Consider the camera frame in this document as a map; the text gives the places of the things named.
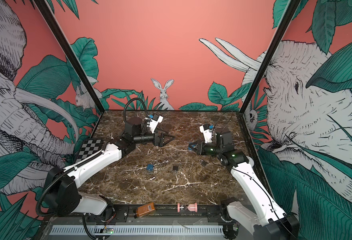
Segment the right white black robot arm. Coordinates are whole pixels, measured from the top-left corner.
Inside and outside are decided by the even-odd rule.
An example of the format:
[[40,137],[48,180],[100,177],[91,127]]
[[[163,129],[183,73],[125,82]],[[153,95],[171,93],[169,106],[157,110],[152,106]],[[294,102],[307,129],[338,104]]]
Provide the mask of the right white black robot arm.
[[202,141],[192,142],[189,149],[201,156],[214,156],[241,185],[253,210],[234,201],[225,205],[227,216],[248,230],[255,240],[296,240],[300,224],[288,215],[268,193],[253,170],[253,159],[235,149],[231,131],[212,125],[200,126]]

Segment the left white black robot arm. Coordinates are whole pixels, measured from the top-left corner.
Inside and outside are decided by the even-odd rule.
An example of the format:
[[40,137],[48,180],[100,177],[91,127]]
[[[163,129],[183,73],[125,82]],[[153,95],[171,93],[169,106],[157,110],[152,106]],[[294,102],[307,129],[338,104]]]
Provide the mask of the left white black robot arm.
[[105,167],[134,151],[137,144],[166,146],[168,142],[165,138],[172,141],[174,136],[157,130],[163,119],[160,115],[152,114],[145,119],[133,117],[125,120],[125,129],[118,139],[104,143],[99,151],[78,163],[63,169],[51,169],[36,205],[38,216],[64,217],[79,213],[100,216],[104,221],[113,219],[116,214],[113,203],[106,197],[80,193],[78,189]]

